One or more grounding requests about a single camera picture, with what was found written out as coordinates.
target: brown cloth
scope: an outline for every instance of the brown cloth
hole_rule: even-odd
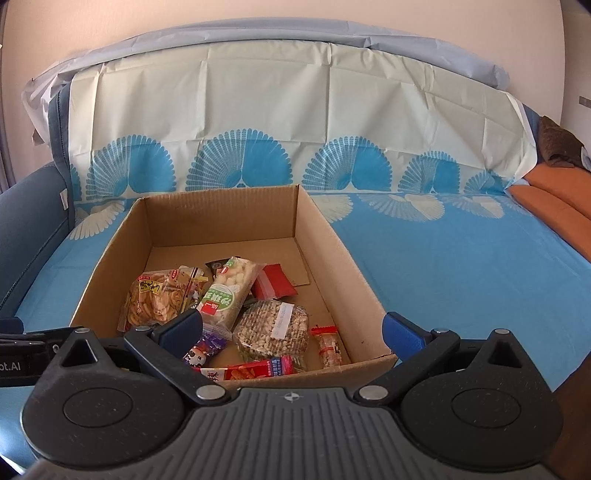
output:
[[[581,160],[583,144],[547,116],[540,119],[538,147],[542,158],[550,167],[584,168]]]

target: cardboard box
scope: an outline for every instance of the cardboard box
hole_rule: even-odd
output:
[[[285,301],[302,305],[310,327],[336,325],[343,343],[342,367],[322,369],[317,342],[310,338],[309,371],[246,381],[227,387],[273,385],[356,387],[390,369],[396,356],[382,340],[384,309],[349,252],[304,189],[264,187],[173,193],[135,202],[97,264],[72,325],[99,337],[117,335],[121,306],[144,271],[237,255],[280,263],[298,292]],[[242,363],[235,346],[209,367]]]

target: green label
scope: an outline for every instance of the green label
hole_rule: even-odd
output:
[[[230,308],[230,305],[234,301],[234,294],[227,286],[214,284],[209,287],[209,290],[202,299],[202,303],[207,300],[218,305],[217,310],[220,312]]]

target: grey ribbed plate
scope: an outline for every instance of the grey ribbed plate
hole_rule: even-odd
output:
[[[341,388],[244,388],[233,402],[201,408],[163,450],[109,471],[68,470],[39,460],[25,480],[551,480],[537,465],[474,473],[417,450],[383,408],[352,403]]]

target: orange cushion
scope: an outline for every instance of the orange cushion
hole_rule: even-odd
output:
[[[591,262],[591,220],[561,199],[537,187],[513,185],[509,191],[517,202]]]
[[[537,165],[525,179],[534,187],[558,197],[591,219],[591,173],[582,168]]]

